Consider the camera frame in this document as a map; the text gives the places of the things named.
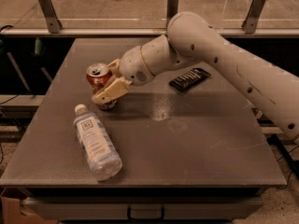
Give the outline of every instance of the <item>drawer handle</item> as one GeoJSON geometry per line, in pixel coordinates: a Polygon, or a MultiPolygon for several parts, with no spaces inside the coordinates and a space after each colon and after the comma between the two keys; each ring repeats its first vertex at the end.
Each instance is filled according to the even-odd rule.
{"type": "Polygon", "coordinates": [[[164,219],[164,213],[165,213],[164,208],[161,207],[161,216],[160,217],[157,217],[157,218],[134,218],[131,216],[131,207],[128,207],[128,210],[127,210],[128,219],[132,220],[132,221],[160,221],[160,220],[164,219]]]}

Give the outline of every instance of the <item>robotic arm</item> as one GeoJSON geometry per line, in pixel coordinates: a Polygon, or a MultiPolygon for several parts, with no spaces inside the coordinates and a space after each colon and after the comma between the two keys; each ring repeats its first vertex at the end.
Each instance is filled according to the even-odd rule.
{"type": "Polygon", "coordinates": [[[200,16],[177,14],[161,35],[128,50],[109,67],[115,76],[93,101],[103,104],[123,96],[130,85],[144,85],[163,71],[195,60],[213,66],[289,138],[299,143],[299,78],[231,44],[200,16]]]}

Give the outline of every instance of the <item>table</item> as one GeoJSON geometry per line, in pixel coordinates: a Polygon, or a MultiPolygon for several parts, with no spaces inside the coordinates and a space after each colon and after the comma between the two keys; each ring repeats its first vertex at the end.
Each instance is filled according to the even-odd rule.
{"type": "Polygon", "coordinates": [[[85,78],[151,38],[77,39],[7,166],[0,185],[18,188],[45,219],[231,221],[286,184],[249,102],[217,71],[186,93],[168,82],[187,67],[132,87],[110,112],[98,110],[85,78]],[[91,174],[75,136],[77,104],[96,112],[122,161],[106,182],[91,174]]]}

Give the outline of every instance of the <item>red and white can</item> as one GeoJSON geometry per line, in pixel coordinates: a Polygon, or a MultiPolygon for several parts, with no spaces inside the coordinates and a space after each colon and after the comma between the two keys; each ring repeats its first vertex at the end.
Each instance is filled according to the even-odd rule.
{"type": "MultiPolygon", "coordinates": [[[[93,94],[96,94],[104,88],[105,84],[111,77],[112,72],[104,63],[94,63],[86,70],[86,78],[92,86],[93,94]]],[[[116,104],[116,102],[116,100],[113,100],[106,104],[98,105],[98,107],[102,110],[109,110],[116,104]]]]}

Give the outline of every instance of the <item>held can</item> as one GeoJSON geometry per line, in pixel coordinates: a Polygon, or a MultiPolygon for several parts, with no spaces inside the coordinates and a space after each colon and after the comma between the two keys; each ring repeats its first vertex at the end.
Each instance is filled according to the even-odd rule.
{"type": "MultiPolygon", "coordinates": [[[[104,63],[94,63],[87,68],[86,78],[91,84],[93,94],[96,94],[112,77],[112,72],[109,70],[108,66],[104,63]]],[[[98,105],[102,110],[109,110],[116,104],[116,100],[110,101],[106,104],[98,105]]]]}

